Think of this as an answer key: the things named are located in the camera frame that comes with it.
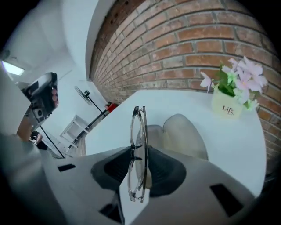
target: black slot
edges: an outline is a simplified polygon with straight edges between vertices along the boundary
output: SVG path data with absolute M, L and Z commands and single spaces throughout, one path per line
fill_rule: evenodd
M 223 184 L 210 186 L 210 189 L 220 202 L 228 217 L 233 216 L 243 208 L 243 205 Z
M 60 172 L 62 172 L 62 171 L 70 170 L 70 169 L 75 168 L 75 167 L 76 166 L 74 166 L 73 164 L 67 164 L 67 165 L 58 167 L 58 170 Z

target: camera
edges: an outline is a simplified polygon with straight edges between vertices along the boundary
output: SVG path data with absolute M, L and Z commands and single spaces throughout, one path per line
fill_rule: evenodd
M 31 102 L 25 116 L 33 125 L 32 131 L 39 127 L 58 106 L 58 78 L 56 73 L 45 73 L 28 87 L 22 89 Z

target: eyeglasses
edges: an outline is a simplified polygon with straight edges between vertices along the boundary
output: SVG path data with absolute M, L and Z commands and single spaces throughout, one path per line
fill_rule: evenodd
M 134 129 L 134 121 L 135 118 L 138 118 L 140 122 L 140 136 L 139 136 L 139 143 L 136 144 L 133 140 L 133 129 Z M 148 137 L 147 137 L 147 121 L 146 121 L 146 111 L 145 106 L 141 109 L 136 106 L 133 110 L 132 122 L 130 127 L 130 142 L 131 142 L 131 161 L 129 164 L 128 169 L 128 190 L 129 190 L 129 197 L 130 200 L 135 202 L 136 199 L 140 200 L 143 203 L 144 200 L 144 193 L 145 187 L 147 183 L 147 169 L 148 169 Z M 133 170 L 133 165 L 135 163 L 135 168 L 137 171 L 137 185 L 132 191 L 131 187 L 131 175 Z M 141 196 L 137 197 L 137 191 L 141 191 Z

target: white wall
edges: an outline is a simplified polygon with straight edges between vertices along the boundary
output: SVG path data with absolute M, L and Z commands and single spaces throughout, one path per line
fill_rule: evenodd
M 88 105 L 78 93 L 74 86 L 78 86 L 82 91 L 88 90 L 90 97 L 101 110 L 105 110 L 105 99 L 98 92 L 92 82 L 83 81 L 83 73 L 80 68 L 72 61 L 66 52 L 62 52 L 53 62 L 42 66 L 39 74 L 45 72 L 55 72 L 58 75 L 58 100 L 59 105 L 52 115 L 44 122 L 42 127 L 51 133 L 56 139 L 67 144 L 59 137 L 67 127 L 73 117 L 80 116 L 87 124 L 90 124 L 100 111 L 93 105 Z
M 90 61 L 97 33 L 115 0 L 62 0 L 61 11 L 66 44 L 74 62 L 90 75 Z
M 86 42 L 90 22 L 98 0 L 62 0 L 61 13 L 66 44 L 74 62 L 86 80 Z
M 86 44 L 86 77 L 90 77 L 90 65 L 92 59 L 92 53 L 94 50 L 94 44 L 97 38 L 97 34 L 100 30 L 100 27 L 104 21 L 104 17 L 107 15 L 111 6 L 115 0 L 99 0 L 95 8 L 93 17 L 88 30 L 87 44 Z

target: white flower pot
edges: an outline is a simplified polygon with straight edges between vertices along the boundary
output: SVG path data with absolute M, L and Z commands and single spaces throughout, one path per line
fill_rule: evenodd
M 227 118 L 237 119 L 240 116 L 243 107 L 244 106 L 239 104 L 236 99 L 222 93 L 215 87 L 212 99 L 212 109 L 216 114 Z

